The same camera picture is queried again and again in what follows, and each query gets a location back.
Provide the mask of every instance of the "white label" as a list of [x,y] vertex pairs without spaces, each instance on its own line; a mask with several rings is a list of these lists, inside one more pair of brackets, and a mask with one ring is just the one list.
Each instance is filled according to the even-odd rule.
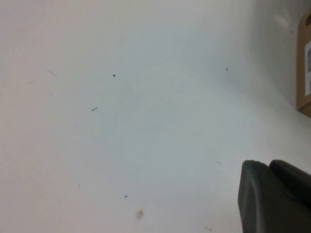
[[311,41],[305,46],[305,96],[311,93]]

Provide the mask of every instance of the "label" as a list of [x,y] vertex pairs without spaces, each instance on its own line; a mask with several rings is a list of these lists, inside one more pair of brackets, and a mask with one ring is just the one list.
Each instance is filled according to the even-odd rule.
[[305,96],[311,94],[311,41],[305,46]]

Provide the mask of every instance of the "white wall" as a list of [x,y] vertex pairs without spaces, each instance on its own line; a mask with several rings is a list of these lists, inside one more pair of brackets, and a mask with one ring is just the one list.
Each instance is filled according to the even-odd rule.
[[2,0],[0,231],[242,232],[244,160],[311,172],[309,2]]

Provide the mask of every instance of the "dirt spot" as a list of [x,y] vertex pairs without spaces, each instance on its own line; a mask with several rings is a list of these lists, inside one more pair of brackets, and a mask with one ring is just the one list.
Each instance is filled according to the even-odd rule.
[[143,216],[144,216],[144,212],[143,212],[142,210],[140,210],[140,211],[138,211],[138,212],[136,213],[136,218],[137,218],[138,220],[140,220]]

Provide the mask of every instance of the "cardboard box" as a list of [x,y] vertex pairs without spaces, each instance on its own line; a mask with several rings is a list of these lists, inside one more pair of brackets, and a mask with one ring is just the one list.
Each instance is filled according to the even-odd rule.
[[297,108],[311,117],[311,9],[303,15],[298,26]]

